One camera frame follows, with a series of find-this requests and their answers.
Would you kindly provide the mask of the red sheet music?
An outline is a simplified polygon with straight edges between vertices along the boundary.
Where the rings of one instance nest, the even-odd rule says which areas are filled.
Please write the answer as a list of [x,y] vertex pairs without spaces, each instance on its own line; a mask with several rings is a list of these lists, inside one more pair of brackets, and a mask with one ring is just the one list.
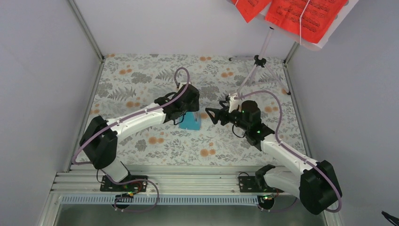
[[273,0],[265,20],[277,27],[300,36],[310,43],[318,43],[345,0]]
[[231,1],[246,23],[252,21],[271,0],[232,0]]

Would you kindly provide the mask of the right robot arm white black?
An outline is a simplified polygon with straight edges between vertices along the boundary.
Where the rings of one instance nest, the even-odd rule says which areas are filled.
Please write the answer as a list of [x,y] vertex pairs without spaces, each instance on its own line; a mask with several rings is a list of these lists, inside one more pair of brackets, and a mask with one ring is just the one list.
[[276,158],[289,170],[282,172],[275,166],[264,166],[255,178],[259,191],[276,188],[287,192],[314,215],[328,210],[336,202],[342,205],[342,191],[331,163],[310,158],[278,140],[277,132],[262,122],[255,101],[244,101],[235,110],[224,106],[221,109],[206,108],[205,111],[214,124],[231,123],[244,130],[244,138],[251,146]]

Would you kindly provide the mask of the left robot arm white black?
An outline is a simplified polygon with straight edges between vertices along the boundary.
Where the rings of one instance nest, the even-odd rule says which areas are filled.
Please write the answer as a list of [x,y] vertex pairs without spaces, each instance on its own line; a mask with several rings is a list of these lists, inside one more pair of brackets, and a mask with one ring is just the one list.
[[118,143],[149,127],[172,121],[179,124],[187,112],[199,111],[200,92],[191,84],[181,85],[178,92],[166,94],[147,107],[130,115],[113,119],[97,116],[91,120],[80,140],[80,151],[95,169],[103,171],[120,191],[130,187],[131,177],[118,160]]

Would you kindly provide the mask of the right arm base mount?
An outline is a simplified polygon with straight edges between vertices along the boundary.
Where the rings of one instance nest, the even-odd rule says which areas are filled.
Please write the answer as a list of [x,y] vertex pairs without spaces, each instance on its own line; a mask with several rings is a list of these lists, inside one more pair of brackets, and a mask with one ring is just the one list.
[[275,198],[280,194],[280,190],[268,186],[264,179],[266,173],[274,168],[276,167],[268,164],[258,169],[254,176],[250,176],[246,172],[241,172],[238,174],[239,189],[241,193],[271,193],[269,195],[262,194],[257,196],[258,208],[260,210],[278,212],[278,210],[271,209],[275,204]]

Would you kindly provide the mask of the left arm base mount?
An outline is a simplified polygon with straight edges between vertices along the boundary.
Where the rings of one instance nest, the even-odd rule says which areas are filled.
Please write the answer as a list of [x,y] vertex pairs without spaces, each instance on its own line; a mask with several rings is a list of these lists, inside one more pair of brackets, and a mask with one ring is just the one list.
[[[144,175],[128,175],[125,179],[123,179],[121,182],[127,182],[130,180],[135,180],[135,179],[148,179],[148,176]],[[123,185],[117,185],[111,182],[111,180],[107,176],[102,176],[102,179],[99,180],[97,178],[97,181],[101,184],[100,185],[100,191],[101,192],[118,192],[115,196],[115,200],[120,197],[126,197],[125,199],[121,199],[118,202],[121,203],[127,203],[132,199],[129,199],[129,197],[132,197],[136,193],[140,192],[146,192],[146,187],[147,187],[147,182],[146,181],[137,181],[134,183],[128,183],[128,184],[123,184]],[[119,209],[125,209],[129,207],[129,204],[116,204],[116,207]]]

